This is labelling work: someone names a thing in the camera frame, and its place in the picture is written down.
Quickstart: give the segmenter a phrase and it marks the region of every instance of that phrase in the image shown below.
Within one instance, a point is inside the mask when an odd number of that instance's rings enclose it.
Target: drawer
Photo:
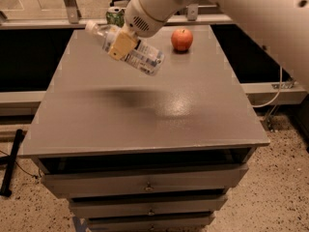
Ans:
[[[163,215],[157,217],[117,217],[87,219],[88,227],[96,232],[156,231],[167,228],[205,227],[214,219],[212,213]]]
[[[42,183],[58,198],[125,195],[235,187],[248,170],[246,163],[189,166],[127,172],[45,175]]]
[[[157,216],[218,211],[225,195],[213,190],[135,194],[112,197],[75,198],[70,209],[79,218]]]

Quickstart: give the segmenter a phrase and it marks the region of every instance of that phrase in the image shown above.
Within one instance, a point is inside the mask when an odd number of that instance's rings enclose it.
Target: apple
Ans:
[[[187,51],[192,45],[193,35],[188,29],[179,28],[173,32],[171,42],[177,51]]]

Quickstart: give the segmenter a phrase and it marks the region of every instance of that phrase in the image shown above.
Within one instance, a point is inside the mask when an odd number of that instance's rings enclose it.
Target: tin can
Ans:
[[[110,7],[106,12],[107,24],[123,27],[125,24],[125,13],[120,7]]]

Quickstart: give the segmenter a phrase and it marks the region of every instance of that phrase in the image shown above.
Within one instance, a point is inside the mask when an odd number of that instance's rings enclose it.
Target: desk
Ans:
[[[109,58],[75,31],[19,153],[96,231],[206,225],[269,140],[211,28],[166,54],[156,77]]]

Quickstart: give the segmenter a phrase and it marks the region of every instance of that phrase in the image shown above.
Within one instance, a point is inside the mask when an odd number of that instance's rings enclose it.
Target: drawer knob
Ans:
[[[150,210],[148,211],[148,216],[154,216],[154,215],[155,215],[154,210],[153,210],[153,209],[150,209]]]
[[[144,188],[144,190],[146,192],[152,192],[152,191],[154,191],[154,188],[152,187],[152,185],[150,183],[147,183],[147,186]]]

